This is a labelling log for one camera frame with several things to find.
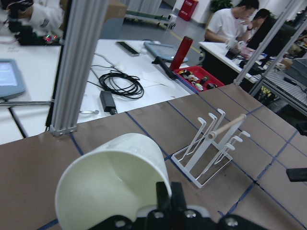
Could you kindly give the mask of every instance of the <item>screw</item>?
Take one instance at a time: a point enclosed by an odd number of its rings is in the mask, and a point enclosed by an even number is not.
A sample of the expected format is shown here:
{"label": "screw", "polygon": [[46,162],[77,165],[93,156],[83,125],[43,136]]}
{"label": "screw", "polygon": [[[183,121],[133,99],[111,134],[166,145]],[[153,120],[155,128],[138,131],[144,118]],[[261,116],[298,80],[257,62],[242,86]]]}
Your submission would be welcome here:
{"label": "screw", "polygon": [[157,219],[158,218],[163,218],[164,214],[163,214],[163,212],[154,212],[154,217],[156,217]]}
{"label": "screw", "polygon": [[184,211],[184,214],[187,218],[194,218],[196,217],[196,213],[193,210],[186,210]]}
{"label": "screw", "polygon": [[121,228],[121,227],[124,227],[126,225],[126,222],[124,220],[118,220],[118,221],[115,221],[115,226],[117,228]]}
{"label": "screw", "polygon": [[226,224],[230,227],[234,227],[238,225],[238,221],[236,221],[234,218],[227,218],[225,221],[226,221]]}

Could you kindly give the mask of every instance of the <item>black monitor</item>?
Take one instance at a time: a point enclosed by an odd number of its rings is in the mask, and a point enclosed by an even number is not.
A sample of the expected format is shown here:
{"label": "black monitor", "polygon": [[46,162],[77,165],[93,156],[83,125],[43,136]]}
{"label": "black monitor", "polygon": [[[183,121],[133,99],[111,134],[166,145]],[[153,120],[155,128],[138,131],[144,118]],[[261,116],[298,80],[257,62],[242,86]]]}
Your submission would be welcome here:
{"label": "black monitor", "polygon": [[[248,43],[247,47],[252,49],[257,49],[259,44],[265,38],[265,36],[270,32],[276,21],[277,21],[276,19],[268,17],[263,22],[259,30],[254,34],[251,41]],[[265,59],[261,60],[262,67],[265,65],[265,63],[268,60],[270,60],[271,56],[277,56],[281,52],[281,50],[286,46],[286,44],[288,43],[290,38],[294,35],[294,33],[295,33],[295,28],[286,24],[283,24],[281,26],[280,30],[277,32],[277,34],[273,37],[273,39],[270,41],[270,43],[263,51],[267,56]]]}

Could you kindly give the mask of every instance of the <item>red tube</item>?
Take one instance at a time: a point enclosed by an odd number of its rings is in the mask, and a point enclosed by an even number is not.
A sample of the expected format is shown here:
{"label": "red tube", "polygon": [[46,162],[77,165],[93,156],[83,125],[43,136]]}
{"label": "red tube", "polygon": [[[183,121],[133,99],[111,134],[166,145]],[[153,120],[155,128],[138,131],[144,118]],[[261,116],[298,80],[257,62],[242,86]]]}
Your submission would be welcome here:
{"label": "red tube", "polygon": [[180,65],[182,64],[183,59],[187,55],[191,45],[192,45],[193,39],[185,36],[182,39],[182,42],[176,52],[176,55],[174,57],[174,60],[172,61],[171,66],[169,67],[171,71],[174,69],[178,69]]}

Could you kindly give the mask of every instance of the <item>red tray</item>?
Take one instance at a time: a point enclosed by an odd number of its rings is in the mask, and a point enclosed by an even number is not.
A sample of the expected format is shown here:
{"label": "red tray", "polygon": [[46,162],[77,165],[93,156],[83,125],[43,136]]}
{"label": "red tray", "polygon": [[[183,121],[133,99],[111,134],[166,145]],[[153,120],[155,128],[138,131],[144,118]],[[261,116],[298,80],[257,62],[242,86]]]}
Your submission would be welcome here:
{"label": "red tray", "polygon": [[204,91],[208,90],[207,89],[208,83],[215,84],[215,85],[217,85],[217,87],[221,87],[221,86],[224,85],[218,79],[216,79],[212,74],[210,74],[209,72],[207,72],[206,70],[204,70],[200,66],[191,66],[191,67],[187,67],[187,68],[175,69],[174,73],[176,73],[176,75],[178,76],[179,80],[181,82],[183,82],[185,85],[187,85],[194,92],[200,92],[200,90],[198,88],[196,88],[196,86],[194,86],[191,82],[189,82],[187,79],[183,78],[179,74],[180,71],[185,70],[185,69],[187,71],[193,73],[195,77],[199,78],[199,80],[197,80],[196,83],[200,83],[200,81],[202,80],[202,78],[204,76],[208,77],[208,80],[202,85]]}

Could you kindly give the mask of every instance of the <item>tablet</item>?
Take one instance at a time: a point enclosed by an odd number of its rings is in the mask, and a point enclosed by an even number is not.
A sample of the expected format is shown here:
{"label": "tablet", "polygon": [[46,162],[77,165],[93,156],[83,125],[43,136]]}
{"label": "tablet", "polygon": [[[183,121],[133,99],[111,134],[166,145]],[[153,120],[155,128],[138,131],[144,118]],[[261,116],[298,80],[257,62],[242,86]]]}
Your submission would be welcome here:
{"label": "tablet", "polygon": [[[154,57],[160,57],[167,62],[172,62],[176,53],[177,48],[173,45],[168,44],[156,44],[154,42],[144,42],[145,48],[154,56]],[[185,57],[183,59],[183,63],[187,62],[188,58]]]}
{"label": "tablet", "polygon": [[0,59],[0,98],[10,99],[24,92],[24,83],[13,59]]}

